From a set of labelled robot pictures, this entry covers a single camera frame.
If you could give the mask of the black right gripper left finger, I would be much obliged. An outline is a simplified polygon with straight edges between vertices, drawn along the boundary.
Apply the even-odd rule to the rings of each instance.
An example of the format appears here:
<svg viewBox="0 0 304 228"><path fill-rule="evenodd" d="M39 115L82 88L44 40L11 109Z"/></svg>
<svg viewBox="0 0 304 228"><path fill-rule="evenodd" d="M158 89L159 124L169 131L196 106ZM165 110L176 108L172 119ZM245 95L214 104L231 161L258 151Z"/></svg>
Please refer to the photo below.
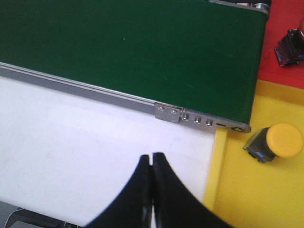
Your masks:
<svg viewBox="0 0 304 228"><path fill-rule="evenodd" d="M121 192L87 228L150 228L152 174L149 155L142 155Z"/></svg>

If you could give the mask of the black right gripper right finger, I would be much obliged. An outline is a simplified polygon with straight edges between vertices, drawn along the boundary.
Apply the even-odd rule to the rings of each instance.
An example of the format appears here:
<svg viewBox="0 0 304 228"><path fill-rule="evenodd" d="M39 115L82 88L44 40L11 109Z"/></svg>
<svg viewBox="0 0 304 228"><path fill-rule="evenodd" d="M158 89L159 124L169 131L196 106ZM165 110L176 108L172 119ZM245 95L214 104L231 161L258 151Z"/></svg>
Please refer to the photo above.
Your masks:
<svg viewBox="0 0 304 228"><path fill-rule="evenodd" d="M155 223L158 228L230 228L184 186L165 155L153 158L153 197Z"/></svg>

